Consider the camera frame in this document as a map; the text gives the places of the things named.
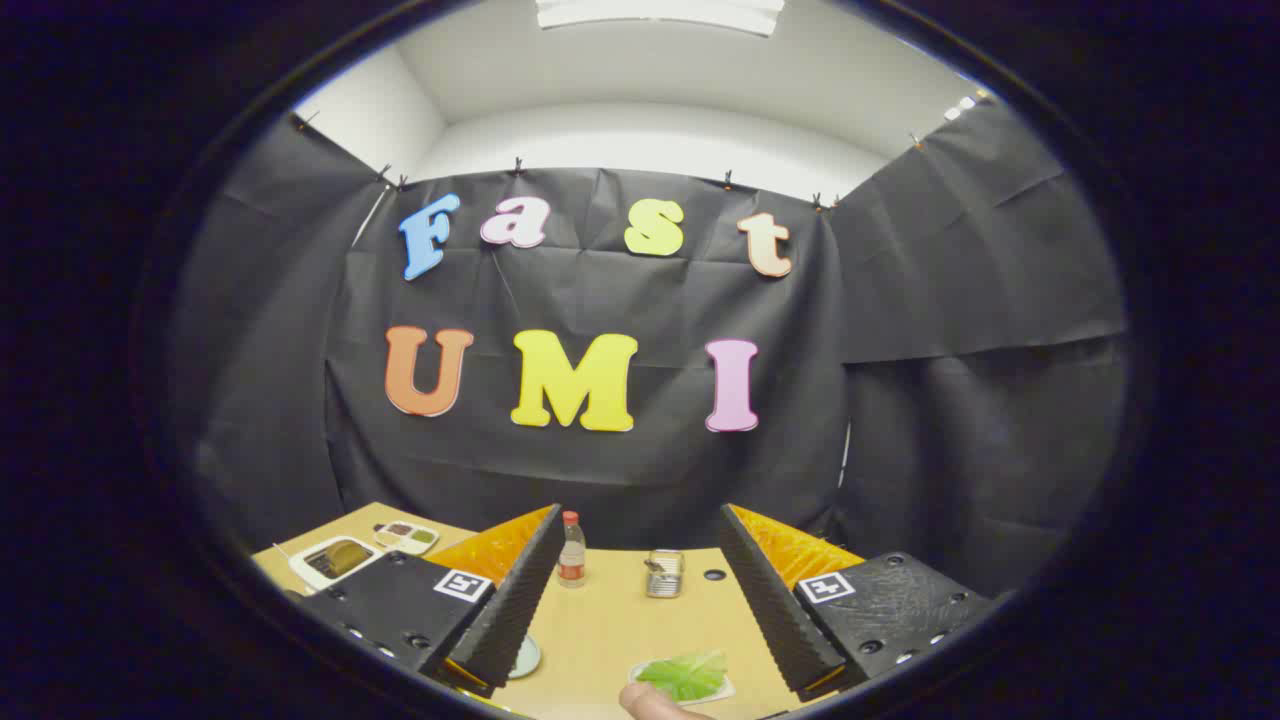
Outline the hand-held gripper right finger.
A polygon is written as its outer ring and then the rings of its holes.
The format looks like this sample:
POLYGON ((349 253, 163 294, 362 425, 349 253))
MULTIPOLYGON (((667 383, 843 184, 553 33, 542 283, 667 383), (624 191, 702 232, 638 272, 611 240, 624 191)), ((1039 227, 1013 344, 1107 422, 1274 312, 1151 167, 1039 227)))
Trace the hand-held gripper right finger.
POLYGON ((721 516, 721 551, 801 701, 914 664, 993 606, 905 552, 863 559, 733 503, 721 516))

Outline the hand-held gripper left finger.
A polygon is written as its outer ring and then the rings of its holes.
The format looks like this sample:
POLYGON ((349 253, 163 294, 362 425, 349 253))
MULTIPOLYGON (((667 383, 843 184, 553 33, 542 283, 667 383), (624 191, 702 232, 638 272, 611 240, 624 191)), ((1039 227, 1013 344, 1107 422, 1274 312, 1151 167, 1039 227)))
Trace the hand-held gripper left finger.
POLYGON ((508 682, 564 533, 553 503, 438 553, 352 539, 308 551, 329 573, 307 616, 408 673, 489 698, 508 682))

